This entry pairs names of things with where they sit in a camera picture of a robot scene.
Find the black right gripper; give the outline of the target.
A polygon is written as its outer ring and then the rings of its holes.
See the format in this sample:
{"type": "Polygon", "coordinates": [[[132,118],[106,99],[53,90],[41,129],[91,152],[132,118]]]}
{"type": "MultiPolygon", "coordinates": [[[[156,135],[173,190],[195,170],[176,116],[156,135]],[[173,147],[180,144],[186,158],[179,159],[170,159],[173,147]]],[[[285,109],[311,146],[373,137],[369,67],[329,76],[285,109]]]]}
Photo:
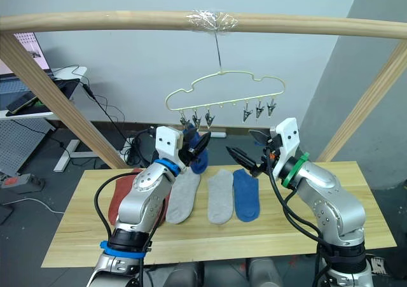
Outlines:
{"type": "Polygon", "coordinates": [[[260,146],[264,146],[259,166],[247,153],[237,147],[227,146],[226,150],[237,164],[249,171],[251,176],[259,176],[261,173],[270,175],[280,158],[280,147],[282,147],[281,135],[276,134],[271,137],[267,130],[261,129],[250,129],[249,133],[260,146]]]}

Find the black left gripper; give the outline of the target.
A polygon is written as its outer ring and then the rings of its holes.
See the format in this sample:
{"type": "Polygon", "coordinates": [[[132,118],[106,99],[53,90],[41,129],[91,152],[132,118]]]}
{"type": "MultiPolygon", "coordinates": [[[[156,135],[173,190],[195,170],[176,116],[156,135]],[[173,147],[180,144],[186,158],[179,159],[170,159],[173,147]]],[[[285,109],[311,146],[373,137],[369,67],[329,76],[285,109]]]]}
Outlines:
{"type": "Polygon", "coordinates": [[[200,135],[196,128],[184,129],[183,145],[178,152],[181,162],[187,167],[196,162],[200,154],[205,151],[210,139],[211,132],[200,135]]]}

